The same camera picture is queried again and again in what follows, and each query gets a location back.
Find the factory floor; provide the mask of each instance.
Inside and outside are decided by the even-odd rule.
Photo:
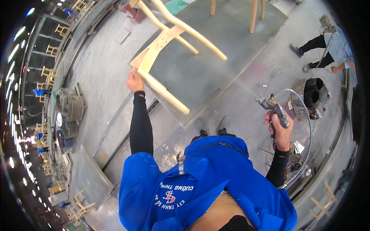
[[[230,117],[229,133],[242,138],[249,151],[249,158],[254,168],[266,175],[266,153],[258,148],[269,138],[268,127],[263,125],[265,111],[255,102],[256,95],[268,98],[283,88],[292,88],[302,78],[321,78],[330,91],[332,98],[327,103],[327,112],[322,119],[313,122],[313,145],[320,164],[324,158],[322,150],[328,149],[339,126],[338,119],[344,108],[342,96],[342,72],[334,74],[327,69],[317,69],[309,73],[302,72],[302,66],[321,58],[324,49],[315,49],[298,58],[289,44],[304,45],[320,34],[320,17],[329,16],[334,23],[329,9],[321,0],[304,1],[297,6],[293,0],[280,0],[275,7],[285,13],[289,19],[277,36],[250,64],[240,77],[214,101],[200,116],[204,119],[208,131],[215,135],[216,127],[224,115]],[[117,35],[122,29],[131,31],[126,40],[119,44]],[[81,145],[94,156],[99,165],[104,165],[117,146],[127,135],[132,116],[132,94],[126,86],[126,79],[131,70],[129,62],[142,44],[157,30],[149,19],[135,24],[122,12],[116,11],[93,39],[85,45],[71,68],[70,82],[73,86],[80,83],[85,104],[88,109],[79,124],[72,160],[78,159]],[[153,102],[154,95],[146,88],[147,106]],[[283,94],[276,101],[285,103],[288,94]],[[154,159],[161,171],[166,171],[176,164],[176,155],[184,151],[191,139],[197,135],[193,126],[183,129],[162,105],[157,105],[150,114],[154,136]],[[292,141],[305,144],[309,138],[307,121],[295,120]],[[123,163],[131,154],[130,144],[126,142],[104,174],[115,186],[111,197],[95,212],[84,216],[89,225],[98,222],[99,230],[125,230],[118,217],[118,191]],[[78,189],[73,184],[70,195]]]

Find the paint spray gun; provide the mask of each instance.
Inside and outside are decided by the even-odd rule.
[[[279,117],[281,126],[283,126],[283,128],[288,128],[290,125],[290,123],[287,120],[288,116],[286,112],[283,110],[283,108],[281,107],[280,103],[274,104],[272,102],[274,99],[275,99],[274,94],[271,94],[271,97],[269,99],[265,99],[260,96],[260,98],[256,99],[256,101],[258,102],[259,105],[261,105],[266,110],[271,110],[270,122],[271,122],[272,115],[277,114],[277,116]],[[275,139],[275,128],[273,125],[272,125],[272,129],[274,129],[274,134],[271,135],[271,138]]]

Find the bracelet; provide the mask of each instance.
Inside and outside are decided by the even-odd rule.
[[[290,150],[290,146],[291,146],[291,142],[290,142],[290,144],[289,144],[289,146],[287,146],[287,147],[285,147],[285,148],[281,148],[281,147],[279,147],[277,144],[276,144],[276,148],[279,150],[279,151],[281,151],[281,152],[288,152],[289,150]]]

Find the arm sleeve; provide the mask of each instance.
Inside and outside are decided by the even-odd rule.
[[[289,161],[290,151],[282,152],[278,149],[275,150],[274,159],[272,160],[269,172],[266,175],[268,179],[275,187],[279,187],[284,184],[286,165]]]
[[[134,111],[130,127],[131,153],[146,152],[153,155],[153,130],[150,123],[144,91],[134,93]]]

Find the sneaker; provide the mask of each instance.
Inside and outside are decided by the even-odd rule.
[[[301,52],[299,51],[299,48],[294,46],[292,43],[290,44],[290,48],[292,49],[292,51],[294,53],[296,53],[296,55],[300,58],[302,57],[303,54],[301,54]]]
[[[229,117],[228,116],[222,117],[221,122],[220,122],[220,125],[217,127],[216,133],[218,134],[218,132],[221,129],[225,129],[225,132],[227,133],[229,131],[229,126],[230,126],[230,119],[229,119]]]
[[[204,125],[203,120],[200,119],[200,118],[196,119],[196,121],[195,121],[195,128],[196,128],[196,130],[198,131],[199,134],[201,134],[202,131],[204,131],[205,133],[207,133],[206,126]]]
[[[302,67],[302,70],[303,70],[303,72],[308,72],[309,70],[311,70],[311,65],[310,65],[310,63],[309,64],[307,64],[306,66],[303,66]]]

